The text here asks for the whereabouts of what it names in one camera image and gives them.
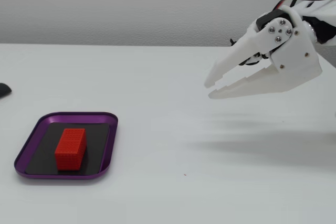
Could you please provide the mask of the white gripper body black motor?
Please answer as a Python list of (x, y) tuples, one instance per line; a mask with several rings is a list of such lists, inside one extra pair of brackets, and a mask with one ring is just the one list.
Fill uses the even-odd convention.
[(284, 7), (256, 20), (259, 30), (268, 28), (276, 46), (268, 53), (271, 65), (256, 73), (260, 91), (289, 91), (322, 73), (314, 48), (316, 29), (298, 11)]

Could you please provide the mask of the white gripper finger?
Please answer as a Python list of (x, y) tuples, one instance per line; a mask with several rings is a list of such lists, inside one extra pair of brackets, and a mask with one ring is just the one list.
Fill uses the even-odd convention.
[(275, 66), (270, 65), (229, 86), (214, 90), (208, 96), (210, 99), (228, 99), (258, 94), (280, 93), (288, 90), (289, 85), (283, 81), (279, 71)]
[(246, 33), (233, 46), (228, 48), (227, 54), (217, 59), (205, 80), (205, 87), (210, 88), (220, 80), (224, 74), (237, 67), (240, 63), (260, 53), (265, 55), (285, 43), (292, 36), (292, 24), (283, 18), (275, 18), (266, 26), (257, 30), (256, 23), (251, 24)]

